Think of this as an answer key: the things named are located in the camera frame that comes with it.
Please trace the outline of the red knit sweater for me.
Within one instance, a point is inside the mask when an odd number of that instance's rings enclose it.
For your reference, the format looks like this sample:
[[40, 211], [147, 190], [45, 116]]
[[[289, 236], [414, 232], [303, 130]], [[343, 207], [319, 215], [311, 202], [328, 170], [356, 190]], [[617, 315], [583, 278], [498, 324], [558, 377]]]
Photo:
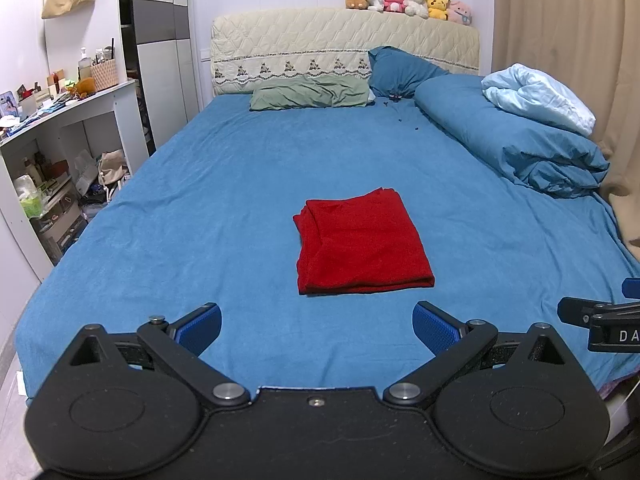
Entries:
[[432, 287], [420, 236], [392, 188], [348, 200], [307, 200], [293, 217], [302, 295], [368, 294]]

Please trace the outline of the folded blue duvet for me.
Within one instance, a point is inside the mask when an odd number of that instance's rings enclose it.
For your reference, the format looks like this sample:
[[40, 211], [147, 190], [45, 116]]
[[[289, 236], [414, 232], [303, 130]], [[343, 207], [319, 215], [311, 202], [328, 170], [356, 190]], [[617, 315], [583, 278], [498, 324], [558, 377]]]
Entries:
[[569, 198], [596, 192], [608, 174], [610, 164], [597, 144], [500, 110], [484, 97], [479, 76], [424, 80], [414, 100], [432, 122], [515, 184]]

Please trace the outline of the blue bed sheet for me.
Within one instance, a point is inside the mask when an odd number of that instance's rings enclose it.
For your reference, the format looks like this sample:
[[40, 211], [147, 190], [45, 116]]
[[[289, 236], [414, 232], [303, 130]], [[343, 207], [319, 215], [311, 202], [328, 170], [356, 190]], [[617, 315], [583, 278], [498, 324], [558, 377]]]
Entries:
[[[307, 200], [399, 193], [435, 274], [431, 288], [307, 297], [294, 216]], [[592, 353], [559, 323], [565, 296], [622, 300], [639, 272], [611, 208], [511, 183], [410, 100], [253, 113], [221, 96], [102, 209], [29, 301], [15, 333], [35, 394], [82, 326], [129, 333], [214, 302], [203, 360], [247, 389], [384, 388], [430, 358], [411, 312], [427, 300], [505, 332], [555, 324], [593, 383], [634, 372], [634, 354]]]

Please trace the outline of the beige bag on floor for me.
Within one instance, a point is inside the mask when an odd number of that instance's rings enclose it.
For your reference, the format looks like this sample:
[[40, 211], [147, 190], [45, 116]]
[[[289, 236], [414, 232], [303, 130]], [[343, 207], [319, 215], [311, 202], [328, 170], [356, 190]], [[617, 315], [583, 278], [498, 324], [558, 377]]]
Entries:
[[129, 169], [123, 150], [105, 152], [99, 160], [99, 184], [110, 186], [117, 184], [124, 177], [128, 176]]

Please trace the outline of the white desk shelf unit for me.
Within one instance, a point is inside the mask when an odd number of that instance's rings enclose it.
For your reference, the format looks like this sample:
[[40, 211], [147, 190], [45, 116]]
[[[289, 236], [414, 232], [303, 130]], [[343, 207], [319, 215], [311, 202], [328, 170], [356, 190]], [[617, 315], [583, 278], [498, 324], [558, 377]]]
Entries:
[[130, 174], [135, 174], [149, 158], [139, 113], [136, 82], [128, 79], [116, 86], [57, 110], [32, 122], [17, 134], [1, 142], [1, 215], [20, 248], [30, 270], [42, 282], [53, 269], [46, 251], [18, 201], [13, 185], [11, 162], [20, 162], [28, 148], [35, 148], [48, 162], [64, 160], [67, 179], [74, 182], [78, 172], [74, 166], [83, 152], [98, 156], [99, 140], [91, 141], [86, 127], [96, 118], [113, 119], [113, 143], [124, 152]]

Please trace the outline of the light blue blanket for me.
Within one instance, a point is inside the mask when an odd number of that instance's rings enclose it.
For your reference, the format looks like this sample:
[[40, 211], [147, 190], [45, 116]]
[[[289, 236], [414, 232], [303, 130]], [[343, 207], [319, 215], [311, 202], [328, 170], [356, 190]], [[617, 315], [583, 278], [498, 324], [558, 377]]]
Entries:
[[505, 112], [589, 138], [596, 116], [565, 84], [521, 63], [485, 76], [484, 97]]

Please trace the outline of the beige curtain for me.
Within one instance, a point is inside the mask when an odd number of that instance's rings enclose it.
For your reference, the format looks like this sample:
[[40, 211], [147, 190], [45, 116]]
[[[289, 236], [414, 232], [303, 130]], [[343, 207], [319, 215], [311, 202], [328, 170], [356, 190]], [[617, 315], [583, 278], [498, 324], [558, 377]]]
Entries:
[[611, 168], [602, 197], [639, 252], [639, 0], [495, 0], [492, 66], [522, 63], [566, 84], [596, 116]]

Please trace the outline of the orange plush on desk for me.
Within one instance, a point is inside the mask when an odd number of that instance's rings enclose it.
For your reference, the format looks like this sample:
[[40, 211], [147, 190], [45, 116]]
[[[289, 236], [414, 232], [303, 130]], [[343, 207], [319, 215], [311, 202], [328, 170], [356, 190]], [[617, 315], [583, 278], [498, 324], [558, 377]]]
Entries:
[[66, 87], [73, 99], [83, 100], [96, 94], [96, 81], [92, 77], [82, 78]]

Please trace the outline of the woven basket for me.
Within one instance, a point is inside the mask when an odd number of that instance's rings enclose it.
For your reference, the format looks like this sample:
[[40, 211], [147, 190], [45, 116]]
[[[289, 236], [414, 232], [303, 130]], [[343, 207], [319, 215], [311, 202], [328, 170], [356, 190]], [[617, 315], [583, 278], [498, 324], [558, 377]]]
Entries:
[[117, 66], [115, 60], [107, 60], [91, 66], [91, 78], [96, 86], [96, 91], [103, 91], [119, 84]]

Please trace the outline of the dark blue pillow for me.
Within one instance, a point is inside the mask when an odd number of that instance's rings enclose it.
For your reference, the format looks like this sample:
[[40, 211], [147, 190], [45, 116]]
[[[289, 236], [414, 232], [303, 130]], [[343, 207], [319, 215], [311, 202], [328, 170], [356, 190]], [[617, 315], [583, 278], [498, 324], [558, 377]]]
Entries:
[[422, 82], [449, 75], [448, 70], [390, 46], [374, 48], [368, 55], [369, 87], [376, 96], [384, 98], [412, 98]]

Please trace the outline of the light pink plush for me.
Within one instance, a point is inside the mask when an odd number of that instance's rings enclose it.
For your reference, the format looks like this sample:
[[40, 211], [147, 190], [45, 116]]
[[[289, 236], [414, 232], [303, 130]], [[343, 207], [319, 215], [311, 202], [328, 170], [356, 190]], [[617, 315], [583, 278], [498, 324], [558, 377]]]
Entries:
[[471, 8], [460, 0], [450, 0], [447, 9], [448, 21], [460, 25], [472, 25]]

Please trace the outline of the yellow pikachu plush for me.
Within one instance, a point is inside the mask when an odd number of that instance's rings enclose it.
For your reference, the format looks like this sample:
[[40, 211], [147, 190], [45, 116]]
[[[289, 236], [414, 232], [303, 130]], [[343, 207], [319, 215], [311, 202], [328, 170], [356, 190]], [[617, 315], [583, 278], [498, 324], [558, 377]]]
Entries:
[[449, 20], [449, 3], [451, 0], [424, 0], [429, 18], [436, 20]]

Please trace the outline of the white bear plush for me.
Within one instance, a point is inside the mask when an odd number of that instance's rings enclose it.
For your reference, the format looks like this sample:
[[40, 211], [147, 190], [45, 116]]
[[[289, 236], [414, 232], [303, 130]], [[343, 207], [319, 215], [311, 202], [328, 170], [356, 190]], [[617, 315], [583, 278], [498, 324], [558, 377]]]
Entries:
[[428, 18], [428, 9], [425, 0], [405, 0], [404, 12], [408, 16], [417, 16], [424, 20]]

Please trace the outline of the cream quilted headboard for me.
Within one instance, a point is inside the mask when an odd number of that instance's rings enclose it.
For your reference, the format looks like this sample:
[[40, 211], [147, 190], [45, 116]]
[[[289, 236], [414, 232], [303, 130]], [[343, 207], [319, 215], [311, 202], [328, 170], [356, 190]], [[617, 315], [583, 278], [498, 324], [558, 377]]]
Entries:
[[480, 72], [480, 34], [399, 13], [333, 8], [272, 9], [215, 18], [213, 95], [250, 93], [269, 79], [335, 74], [370, 77], [368, 52], [394, 47], [455, 74]]

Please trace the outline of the grey white wardrobe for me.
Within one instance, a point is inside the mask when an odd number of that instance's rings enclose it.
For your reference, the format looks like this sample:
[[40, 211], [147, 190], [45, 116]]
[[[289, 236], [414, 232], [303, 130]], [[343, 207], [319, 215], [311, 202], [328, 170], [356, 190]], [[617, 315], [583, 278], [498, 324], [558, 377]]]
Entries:
[[198, 114], [188, 0], [119, 0], [127, 76], [149, 153]]

